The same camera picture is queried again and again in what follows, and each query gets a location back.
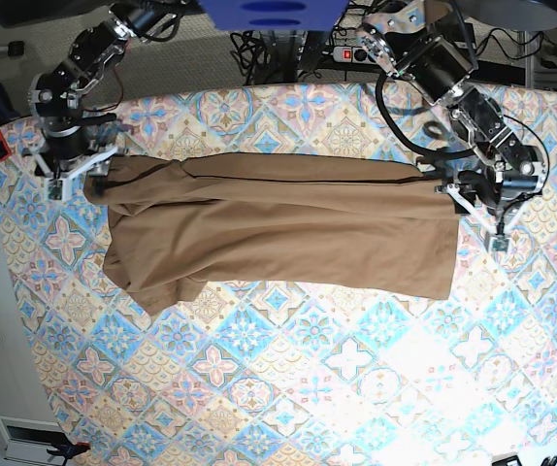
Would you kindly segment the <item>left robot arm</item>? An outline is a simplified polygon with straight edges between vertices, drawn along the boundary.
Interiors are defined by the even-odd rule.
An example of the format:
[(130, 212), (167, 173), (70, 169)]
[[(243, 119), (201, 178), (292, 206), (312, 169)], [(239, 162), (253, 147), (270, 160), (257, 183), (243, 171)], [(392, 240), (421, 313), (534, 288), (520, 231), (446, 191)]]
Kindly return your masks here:
[[(419, 162), (433, 166), (474, 157), (478, 165), (447, 179), (439, 191), (485, 229), (492, 250), (505, 250), (523, 206), (541, 195), (550, 172), (544, 144), (529, 146), (509, 127), (512, 116), (470, 84), (478, 68), (468, 25), (455, 1), (384, 1), (364, 15), (356, 36), (380, 67), (375, 98), (388, 128)], [(388, 80), (410, 84), (443, 108), (466, 148), (448, 152), (414, 143), (384, 102)]]

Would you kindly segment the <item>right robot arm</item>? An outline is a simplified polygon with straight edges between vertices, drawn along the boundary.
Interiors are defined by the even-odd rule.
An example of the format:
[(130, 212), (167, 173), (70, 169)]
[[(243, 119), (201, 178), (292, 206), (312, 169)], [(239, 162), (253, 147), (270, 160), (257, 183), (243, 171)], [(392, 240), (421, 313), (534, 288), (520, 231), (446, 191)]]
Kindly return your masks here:
[(110, 159), (121, 149), (100, 141), (92, 129), (115, 122), (117, 116), (112, 110), (89, 110), (82, 100), (120, 62), (130, 40), (173, 39), (187, 7), (186, 1), (115, 3), (107, 19), (76, 38), (54, 71), (34, 78), (28, 102), (43, 142), (28, 153), (37, 163), (36, 175), (43, 179), (49, 200), (69, 200), (82, 175), (108, 175)]

